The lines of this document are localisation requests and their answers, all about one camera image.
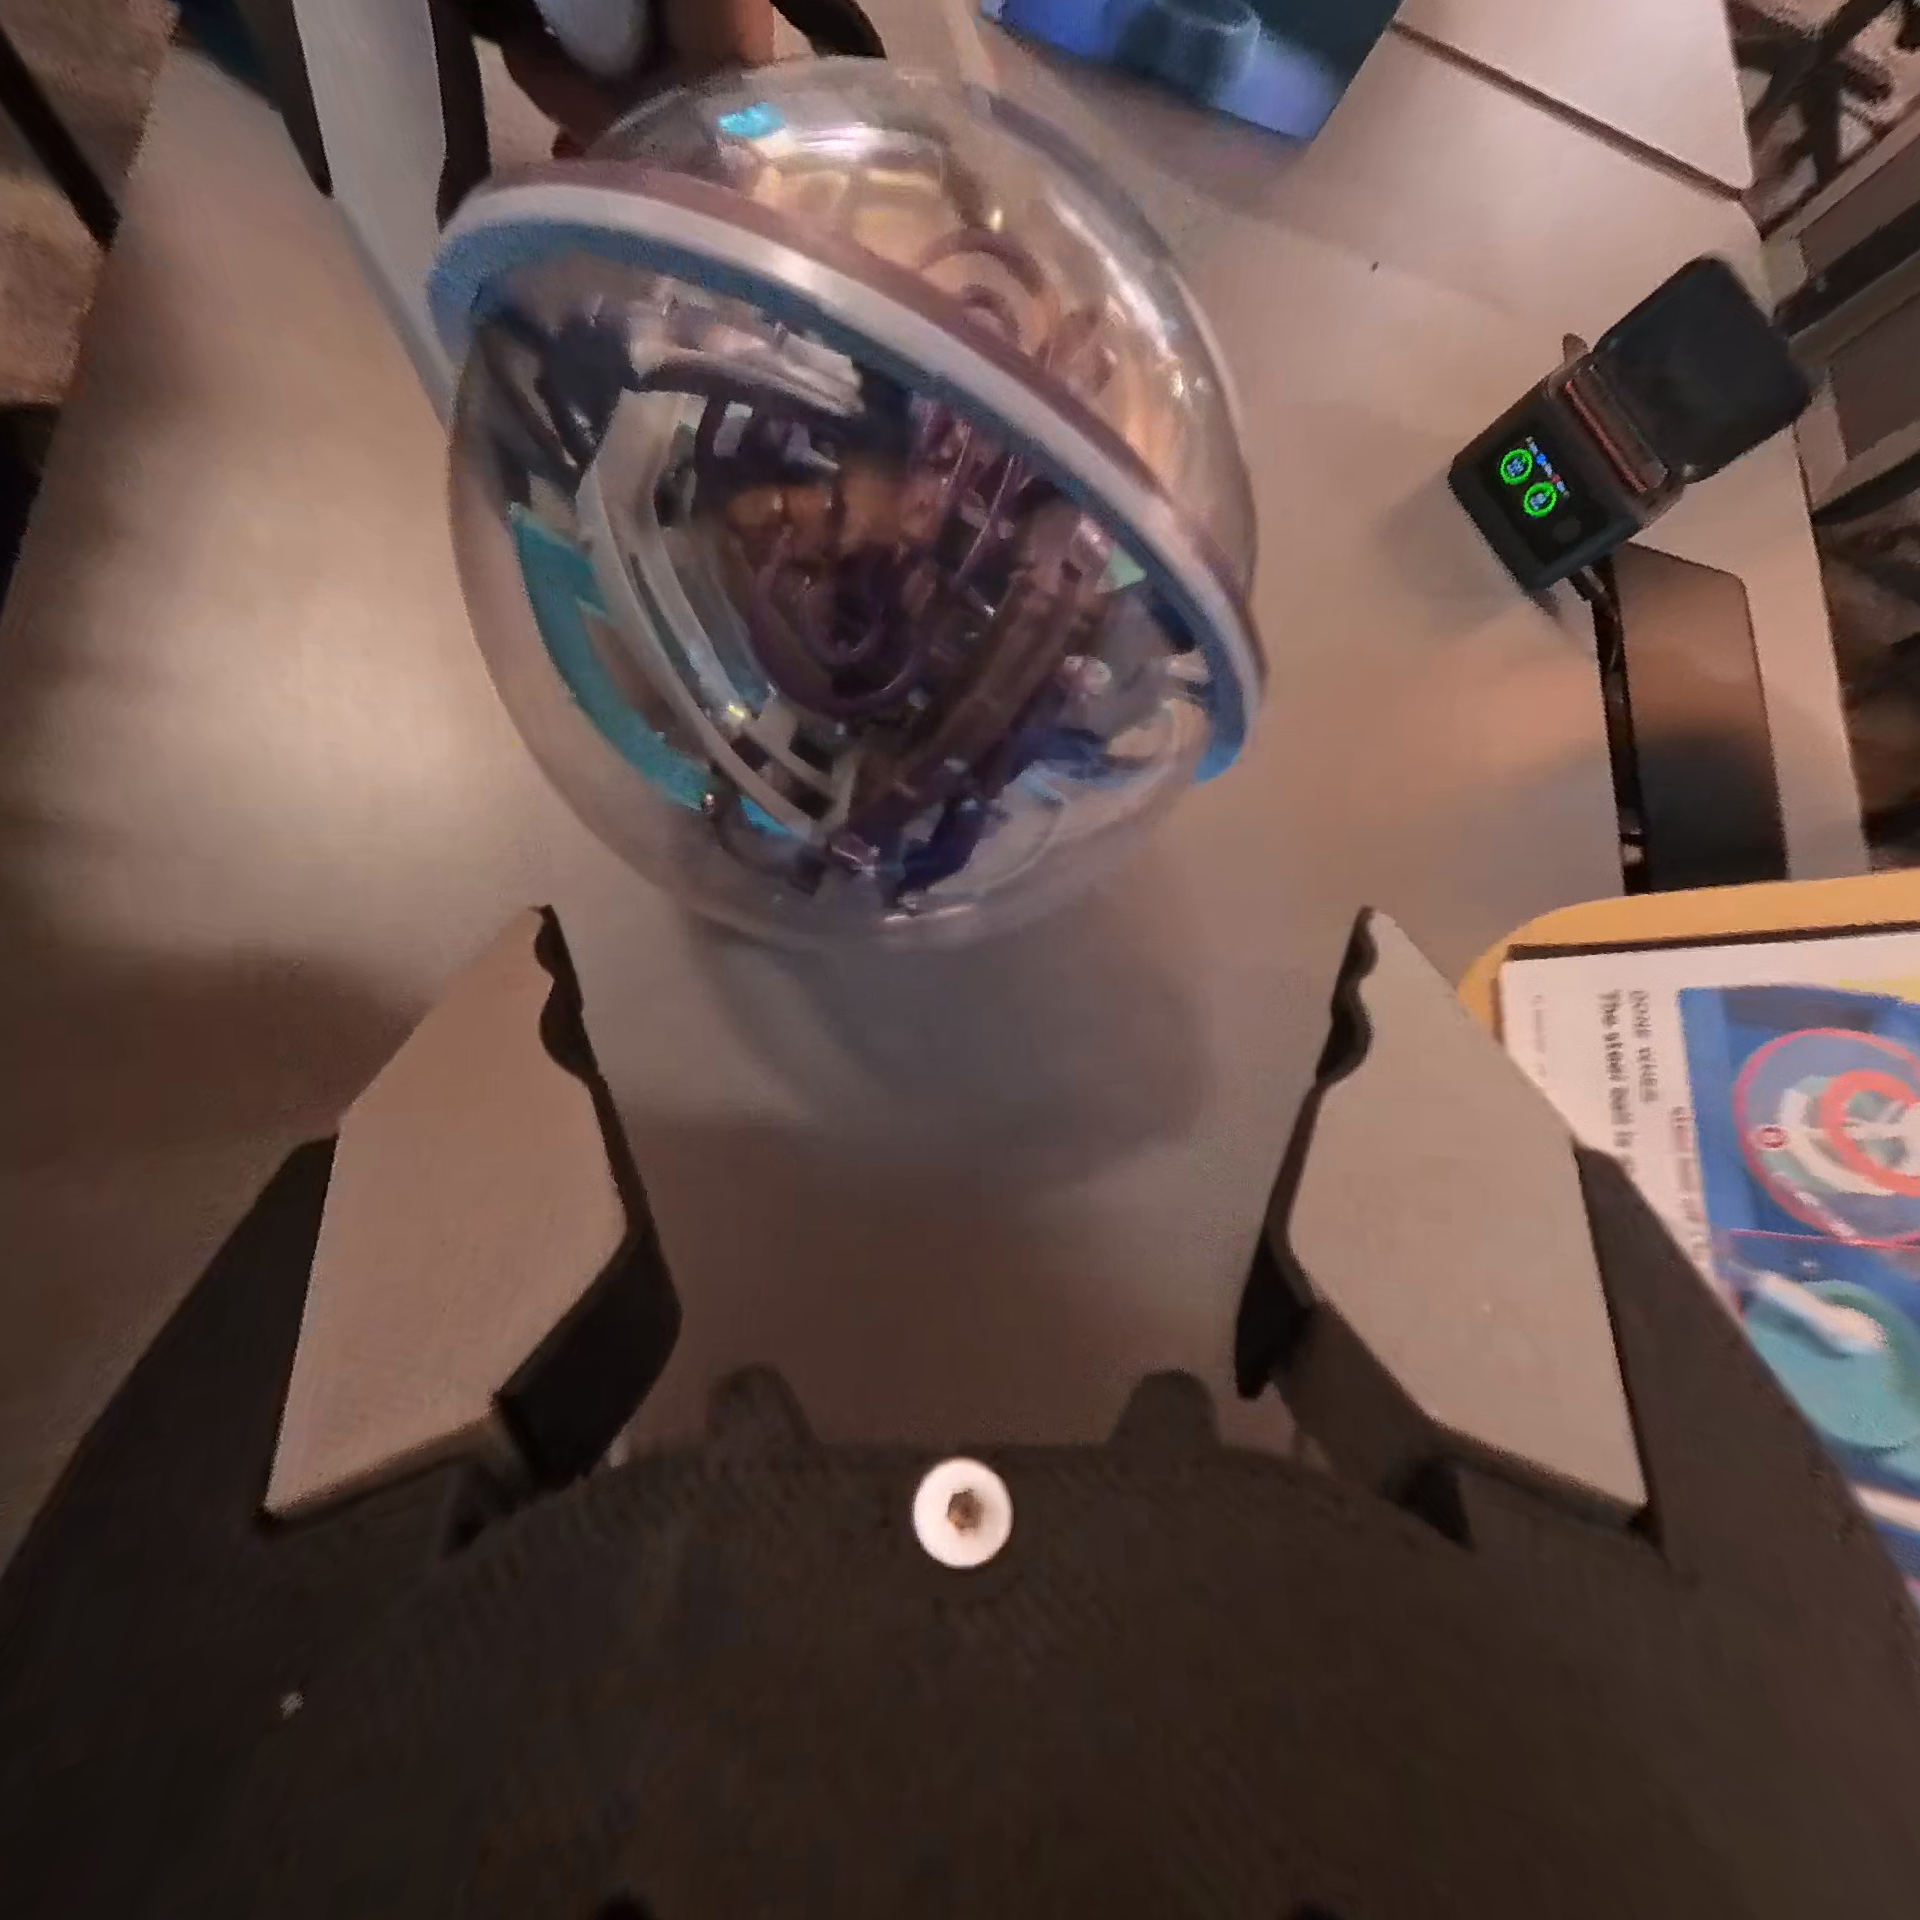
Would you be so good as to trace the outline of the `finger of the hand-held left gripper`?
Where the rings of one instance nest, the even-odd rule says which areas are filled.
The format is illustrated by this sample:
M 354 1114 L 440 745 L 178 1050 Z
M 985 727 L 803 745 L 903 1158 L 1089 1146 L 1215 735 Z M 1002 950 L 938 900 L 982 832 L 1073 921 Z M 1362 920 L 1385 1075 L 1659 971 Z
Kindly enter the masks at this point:
M 487 93 L 460 4 L 296 1 L 328 196 L 419 369 L 453 369 L 430 312 L 443 229 L 493 175 Z

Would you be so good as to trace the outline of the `black charging case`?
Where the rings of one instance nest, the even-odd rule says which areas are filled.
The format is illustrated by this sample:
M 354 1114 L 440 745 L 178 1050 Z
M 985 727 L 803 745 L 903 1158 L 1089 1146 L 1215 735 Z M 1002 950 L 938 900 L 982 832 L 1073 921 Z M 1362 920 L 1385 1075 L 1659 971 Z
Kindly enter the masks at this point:
M 1796 425 L 1811 402 L 1770 312 L 1727 258 L 1705 254 L 1483 427 L 1449 485 L 1508 577 L 1539 598 Z

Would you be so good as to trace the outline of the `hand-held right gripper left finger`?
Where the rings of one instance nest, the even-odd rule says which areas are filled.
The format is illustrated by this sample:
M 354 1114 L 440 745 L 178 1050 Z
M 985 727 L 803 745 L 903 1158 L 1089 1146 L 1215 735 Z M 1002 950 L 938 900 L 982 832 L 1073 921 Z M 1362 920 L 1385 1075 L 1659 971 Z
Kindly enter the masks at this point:
M 333 1137 L 264 1505 L 588 1475 L 683 1330 L 560 916 L 455 973 Z

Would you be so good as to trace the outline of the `black flat plate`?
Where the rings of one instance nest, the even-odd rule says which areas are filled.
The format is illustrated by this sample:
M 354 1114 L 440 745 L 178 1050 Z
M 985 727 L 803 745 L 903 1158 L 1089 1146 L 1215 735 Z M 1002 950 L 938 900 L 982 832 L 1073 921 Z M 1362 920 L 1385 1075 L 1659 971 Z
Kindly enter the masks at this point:
M 1789 873 L 1752 618 L 1733 571 L 1643 541 L 1613 560 L 1608 722 L 1630 891 Z

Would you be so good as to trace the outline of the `clear plastic maze ball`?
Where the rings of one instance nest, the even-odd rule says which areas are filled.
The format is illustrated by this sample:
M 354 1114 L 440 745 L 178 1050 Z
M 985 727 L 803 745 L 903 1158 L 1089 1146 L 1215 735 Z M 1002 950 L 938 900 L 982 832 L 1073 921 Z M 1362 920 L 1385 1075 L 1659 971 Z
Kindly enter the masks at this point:
M 1246 750 L 1255 492 L 1213 332 L 1065 134 L 809 58 L 489 182 L 426 310 L 497 696 L 574 815 L 784 947 L 954 947 Z

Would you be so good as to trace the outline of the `black table leg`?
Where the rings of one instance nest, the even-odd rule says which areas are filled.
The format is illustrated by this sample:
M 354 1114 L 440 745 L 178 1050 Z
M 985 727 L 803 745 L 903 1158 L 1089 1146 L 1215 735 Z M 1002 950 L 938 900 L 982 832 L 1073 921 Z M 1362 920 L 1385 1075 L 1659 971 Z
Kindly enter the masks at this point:
M 103 251 L 119 237 L 120 205 L 61 109 L 3 29 L 3 114 Z

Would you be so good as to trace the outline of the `printed instruction sheet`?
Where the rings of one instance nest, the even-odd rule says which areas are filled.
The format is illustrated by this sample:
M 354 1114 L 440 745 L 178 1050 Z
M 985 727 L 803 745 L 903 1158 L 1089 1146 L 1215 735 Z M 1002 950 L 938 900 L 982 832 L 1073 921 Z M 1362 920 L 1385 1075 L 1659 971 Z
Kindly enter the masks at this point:
M 1516 945 L 1500 1038 L 1637 1182 L 1919 1588 L 1919 931 Z

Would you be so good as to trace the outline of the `blue plastic box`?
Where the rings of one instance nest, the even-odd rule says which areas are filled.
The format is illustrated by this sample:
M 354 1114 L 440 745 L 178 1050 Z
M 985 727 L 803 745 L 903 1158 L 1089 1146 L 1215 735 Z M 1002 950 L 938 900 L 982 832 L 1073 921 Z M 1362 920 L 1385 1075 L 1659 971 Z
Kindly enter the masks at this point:
M 982 1 L 1005 31 L 1308 142 L 1401 16 L 1398 1 Z

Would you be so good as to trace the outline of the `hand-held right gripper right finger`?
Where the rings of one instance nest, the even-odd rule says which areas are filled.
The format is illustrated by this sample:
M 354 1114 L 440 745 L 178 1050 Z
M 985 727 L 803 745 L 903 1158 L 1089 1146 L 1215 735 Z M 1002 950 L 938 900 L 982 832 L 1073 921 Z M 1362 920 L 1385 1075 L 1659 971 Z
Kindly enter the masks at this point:
M 1649 1499 L 1572 1132 L 1373 908 L 1267 1198 L 1237 1389 L 1395 1497 L 1462 1467 L 1581 1517 Z

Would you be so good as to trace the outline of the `wooden clipboard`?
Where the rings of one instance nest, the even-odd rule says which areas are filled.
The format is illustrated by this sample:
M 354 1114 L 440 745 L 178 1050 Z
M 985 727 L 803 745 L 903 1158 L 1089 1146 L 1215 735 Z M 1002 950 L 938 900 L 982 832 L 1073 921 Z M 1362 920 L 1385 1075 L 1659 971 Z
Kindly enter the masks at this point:
M 1766 879 L 1620 893 L 1561 905 L 1498 936 L 1456 984 L 1476 1024 L 1500 1038 L 1498 977 L 1514 947 L 1544 952 L 1729 945 L 1919 923 L 1919 871 Z

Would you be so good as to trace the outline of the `person's left hand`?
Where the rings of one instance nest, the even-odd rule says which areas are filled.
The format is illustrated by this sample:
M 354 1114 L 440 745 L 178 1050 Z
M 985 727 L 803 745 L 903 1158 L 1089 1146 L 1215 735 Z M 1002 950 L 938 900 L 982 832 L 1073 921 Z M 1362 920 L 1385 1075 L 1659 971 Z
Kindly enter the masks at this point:
M 557 125 L 558 153 L 579 153 L 660 91 L 776 53 L 776 8 L 768 1 L 658 1 L 666 47 L 643 72 L 587 72 L 548 31 L 548 4 L 489 4 L 487 28 L 514 84 Z

